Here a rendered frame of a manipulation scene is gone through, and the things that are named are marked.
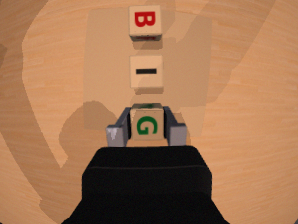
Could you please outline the beige block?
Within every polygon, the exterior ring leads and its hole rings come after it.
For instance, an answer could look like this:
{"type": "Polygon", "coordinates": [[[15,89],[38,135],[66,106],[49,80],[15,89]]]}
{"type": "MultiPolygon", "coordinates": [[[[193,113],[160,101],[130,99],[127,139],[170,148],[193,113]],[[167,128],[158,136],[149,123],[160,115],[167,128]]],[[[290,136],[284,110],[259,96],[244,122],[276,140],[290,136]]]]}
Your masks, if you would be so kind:
{"type": "Polygon", "coordinates": [[[161,5],[129,6],[128,33],[133,42],[160,41],[163,34],[161,5]]]}
{"type": "Polygon", "coordinates": [[[133,141],[163,140],[164,109],[161,103],[134,103],[130,110],[133,141]]]}
{"type": "Polygon", "coordinates": [[[131,89],[163,88],[163,55],[130,55],[129,79],[131,89]]]}

